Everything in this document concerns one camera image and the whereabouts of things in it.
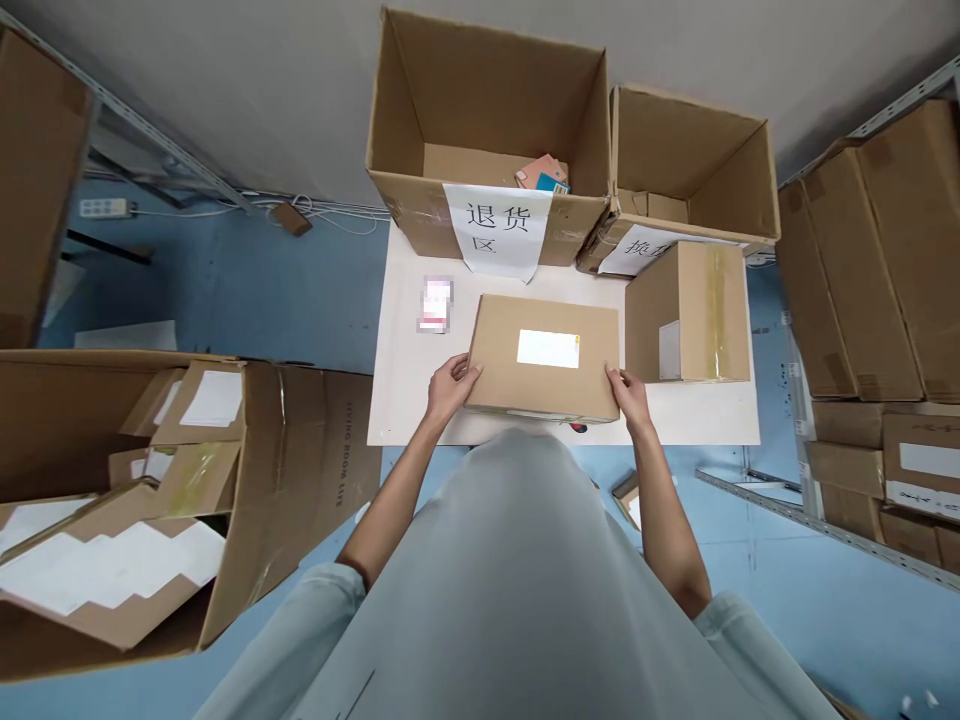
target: shirt sleeve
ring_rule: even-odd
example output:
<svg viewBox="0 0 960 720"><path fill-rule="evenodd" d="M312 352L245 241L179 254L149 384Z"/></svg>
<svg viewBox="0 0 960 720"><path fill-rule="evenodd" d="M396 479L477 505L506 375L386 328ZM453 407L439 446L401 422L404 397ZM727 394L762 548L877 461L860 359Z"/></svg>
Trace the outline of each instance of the shirt sleeve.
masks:
<svg viewBox="0 0 960 720"><path fill-rule="evenodd" d="M839 717L753 608L735 593L717 595L693 624L772 717Z"/></svg>
<svg viewBox="0 0 960 720"><path fill-rule="evenodd" d="M307 570L195 720L282 718L306 692L365 597L353 568Z"/></svg>

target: paper sheet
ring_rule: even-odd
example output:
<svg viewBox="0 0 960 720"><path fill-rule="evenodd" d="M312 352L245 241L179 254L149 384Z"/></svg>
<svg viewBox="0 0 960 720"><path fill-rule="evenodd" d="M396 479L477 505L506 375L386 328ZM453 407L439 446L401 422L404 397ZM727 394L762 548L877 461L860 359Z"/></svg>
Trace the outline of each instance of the paper sheet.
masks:
<svg viewBox="0 0 960 720"><path fill-rule="evenodd" d="M537 271L553 193L443 184L463 260L475 273L527 283Z"/></svg>
<svg viewBox="0 0 960 720"><path fill-rule="evenodd" d="M240 373L205 370L200 387L181 425L230 427L237 419L243 400L243 376Z"/></svg>

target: paper sign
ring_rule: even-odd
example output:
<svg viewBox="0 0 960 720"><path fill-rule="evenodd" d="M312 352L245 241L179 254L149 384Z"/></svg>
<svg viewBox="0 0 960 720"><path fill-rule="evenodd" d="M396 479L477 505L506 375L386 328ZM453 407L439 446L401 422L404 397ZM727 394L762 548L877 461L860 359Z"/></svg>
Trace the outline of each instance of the paper sign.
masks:
<svg viewBox="0 0 960 720"><path fill-rule="evenodd" d="M580 367L580 336L521 330L517 362L576 369Z"/></svg>
<svg viewBox="0 0 960 720"><path fill-rule="evenodd" d="M181 425L230 427L237 419L243 400L243 376L219 370L204 370L193 402L183 414Z"/></svg>
<svg viewBox="0 0 960 720"><path fill-rule="evenodd" d="M537 271L553 193L443 184L463 261L472 272L530 282Z"/></svg>
<svg viewBox="0 0 960 720"><path fill-rule="evenodd" d="M663 255L678 240L720 243L722 245L739 244L716 238L651 228L646 225L634 225L620 239L616 249L603 259L598 271L618 275L638 275L641 270Z"/></svg>
<svg viewBox="0 0 960 720"><path fill-rule="evenodd" d="M680 321L660 328L660 379L680 379Z"/></svg>

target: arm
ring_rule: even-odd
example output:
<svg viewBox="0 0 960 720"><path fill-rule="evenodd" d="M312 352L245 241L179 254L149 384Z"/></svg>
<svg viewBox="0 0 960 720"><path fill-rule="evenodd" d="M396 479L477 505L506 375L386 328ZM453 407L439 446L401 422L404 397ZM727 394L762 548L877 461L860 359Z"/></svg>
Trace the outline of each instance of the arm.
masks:
<svg viewBox="0 0 960 720"><path fill-rule="evenodd" d="M433 374L423 420L340 551L337 562L360 573L367 590L377 581L410 527L433 449L482 370L482 366L467 369L464 353L447 360Z"/></svg>
<svg viewBox="0 0 960 720"><path fill-rule="evenodd" d="M710 579L650 420L646 388L624 370L608 366L607 376L633 438L644 557L680 609L693 620L713 597Z"/></svg>

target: hand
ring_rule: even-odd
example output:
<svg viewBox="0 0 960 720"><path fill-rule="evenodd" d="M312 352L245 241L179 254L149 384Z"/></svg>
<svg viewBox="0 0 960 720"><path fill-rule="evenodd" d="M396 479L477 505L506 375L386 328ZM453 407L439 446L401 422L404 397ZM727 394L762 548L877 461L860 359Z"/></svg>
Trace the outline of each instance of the hand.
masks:
<svg viewBox="0 0 960 720"><path fill-rule="evenodd" d="M639 430L653 427L650 408L647 407L647 389L626 370L607 365L607 379L613 387L613 396L627 418L627 429L633 435Z"/></svg>
<svg viewBox="0 0 960 720"><path fill-rule="evenodd" d="M430 378L424 419L439 423L441 428L446 427L466 402L481 372L483 365L467 369L467 353L447 360Z"/></svg>

